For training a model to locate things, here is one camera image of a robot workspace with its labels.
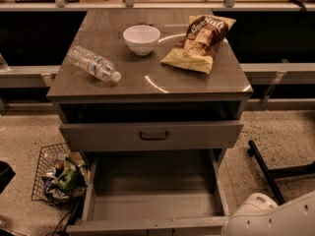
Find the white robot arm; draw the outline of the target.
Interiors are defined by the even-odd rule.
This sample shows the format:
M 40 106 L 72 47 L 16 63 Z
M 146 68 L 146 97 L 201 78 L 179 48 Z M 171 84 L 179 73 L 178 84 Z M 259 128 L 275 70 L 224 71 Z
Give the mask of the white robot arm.
M 254 193 L 228 219 L 221 236 L 315 236 L 315 192 L 283 205 Z

